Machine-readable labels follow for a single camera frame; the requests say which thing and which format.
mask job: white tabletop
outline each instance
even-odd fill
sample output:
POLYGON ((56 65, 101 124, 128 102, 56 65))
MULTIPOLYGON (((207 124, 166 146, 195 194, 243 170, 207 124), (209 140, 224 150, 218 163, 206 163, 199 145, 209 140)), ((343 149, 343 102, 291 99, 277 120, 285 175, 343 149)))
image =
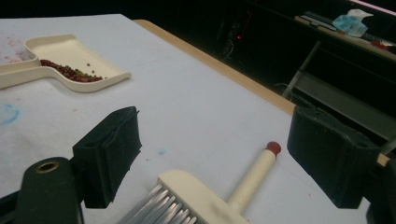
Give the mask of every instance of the white tabletop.
POLYGON ((336 208, 290 156, 288 113, 133 21, 121 15, 13 19, 0 20, 0 28, 1 63, 26 59, 28 38, 74 34, 133 74, 92 93, 70 91, 54 78, 0 90, 0 197, 20 188, 31 164, 55 156, 70 159, 72 146, 105 116, 134 105, 140 110, 142 152, 114 203, 105 210, 82 205, 86 223, 115 222, 170 169, 192 173, 226 201, 269 141, 277 141, 282 152, 245 218, 274 224, 366 223, 367 201, 357 210, 336 208), (16 118, 3 122, 10 111, 16 118))

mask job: red handle tip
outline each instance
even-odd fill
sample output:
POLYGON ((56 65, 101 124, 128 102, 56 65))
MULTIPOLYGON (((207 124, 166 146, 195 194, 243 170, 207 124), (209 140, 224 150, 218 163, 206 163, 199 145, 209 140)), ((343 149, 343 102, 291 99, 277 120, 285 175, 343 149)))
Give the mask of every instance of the red handle tip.
POLYGON ((278 142, 269 142, 266 149, 272 151, 275 155, 279 154, 281 151, 281 147, 278 142))

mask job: wooden table edge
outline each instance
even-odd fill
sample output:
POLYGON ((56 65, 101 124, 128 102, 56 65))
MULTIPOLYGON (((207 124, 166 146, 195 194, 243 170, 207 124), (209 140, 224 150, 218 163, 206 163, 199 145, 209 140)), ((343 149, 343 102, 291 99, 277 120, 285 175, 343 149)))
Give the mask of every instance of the wooden table edge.
POLYGON ((246 77, 245 75, 232 69, 230 66, 220 62, 219 60, 213 58, 212 56, 204 53, 193 45, 183 41, 182 39, 168 33, 161 27, 155 25, 154 23, 146 20, 134 20, 135 23, 145 28, 146 30, 152 32, 159 38, 165 40, 169 44, 175 46, 176 48, 188 53, 191 57, 200 61, 221 73, 222 75, 228 77, 239 85, 243 86, 247 90, 259 95, 262 99, 268 101, 272 105, 280 108, 286 113, 292 115, 295 104, 281 97, 273 91, 268 90, 263 85, 257 83, 256 81, 246 77))

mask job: brush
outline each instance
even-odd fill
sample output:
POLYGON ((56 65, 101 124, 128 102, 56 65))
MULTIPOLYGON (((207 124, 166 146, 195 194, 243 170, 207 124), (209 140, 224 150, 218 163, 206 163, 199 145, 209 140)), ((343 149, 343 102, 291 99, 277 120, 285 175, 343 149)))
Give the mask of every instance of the brush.
POLYGON ((248 224, 241 214, 280 150, 278 143, 268 143, 227 203, 188 172, 170 170, 161 173, 158 185, 119 224, 248 224))

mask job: brush handle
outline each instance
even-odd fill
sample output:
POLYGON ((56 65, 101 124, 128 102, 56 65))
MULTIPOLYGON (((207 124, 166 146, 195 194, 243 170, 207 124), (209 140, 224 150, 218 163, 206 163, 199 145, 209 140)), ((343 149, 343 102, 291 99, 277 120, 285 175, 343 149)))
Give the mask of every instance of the brush handle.
POLYGON ((254 163, 250 166, 244 178, 227 202, 235 212, 238 214, 242 214, 244 212, 250 202, 250 199, 257 191, 257 188, 274 165, 276 155, 280 150, 280 145, 278 143, 268 143, 267 148, 260 153, 254 163))

